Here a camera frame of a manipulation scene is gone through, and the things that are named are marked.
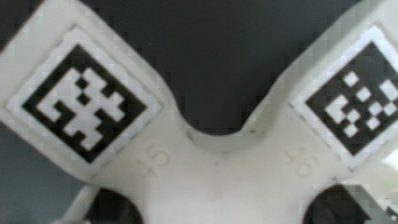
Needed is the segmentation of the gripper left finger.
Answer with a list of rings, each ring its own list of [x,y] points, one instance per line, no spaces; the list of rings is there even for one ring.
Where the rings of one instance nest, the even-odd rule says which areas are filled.
[[[55,224],[144,224],[144,219],[125,196],[86,185]]]

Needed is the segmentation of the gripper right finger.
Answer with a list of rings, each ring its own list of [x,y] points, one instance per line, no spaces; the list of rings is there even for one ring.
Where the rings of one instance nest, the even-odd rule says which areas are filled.
[[[398,224],[398,185],[324,185],[311,195],[302,224]]]

